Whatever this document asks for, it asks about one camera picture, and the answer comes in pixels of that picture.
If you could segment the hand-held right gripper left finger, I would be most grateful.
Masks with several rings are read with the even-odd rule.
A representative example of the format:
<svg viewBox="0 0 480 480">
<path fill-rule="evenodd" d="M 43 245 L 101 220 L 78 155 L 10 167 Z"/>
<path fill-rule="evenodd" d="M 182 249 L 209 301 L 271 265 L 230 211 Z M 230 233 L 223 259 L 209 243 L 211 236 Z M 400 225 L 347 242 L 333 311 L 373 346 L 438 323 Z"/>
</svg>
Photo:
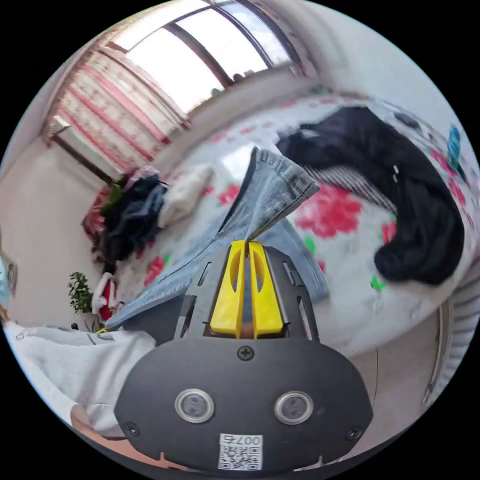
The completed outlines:
<svg viewBox="0 0 480 480">
<path fill-rule="evenodd" d="M 231 243 L 224 272 L 210 318 L 209 327 L 215 335 L 239 338 L 245 292 L 246 242 Z"/>
</svg>

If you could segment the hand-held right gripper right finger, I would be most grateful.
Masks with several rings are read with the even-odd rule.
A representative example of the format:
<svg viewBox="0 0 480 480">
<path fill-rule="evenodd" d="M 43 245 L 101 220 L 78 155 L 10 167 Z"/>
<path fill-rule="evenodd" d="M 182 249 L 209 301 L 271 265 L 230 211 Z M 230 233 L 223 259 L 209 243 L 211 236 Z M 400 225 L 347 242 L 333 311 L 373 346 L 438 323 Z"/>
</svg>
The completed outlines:
<svg viewBox="0 0 480 480">
<path fill-rule="evenodd" d="M 248 243 L 253 337 L 278 336 L 283 330 L 283 318 L 262 243 Z"/>
</svg>

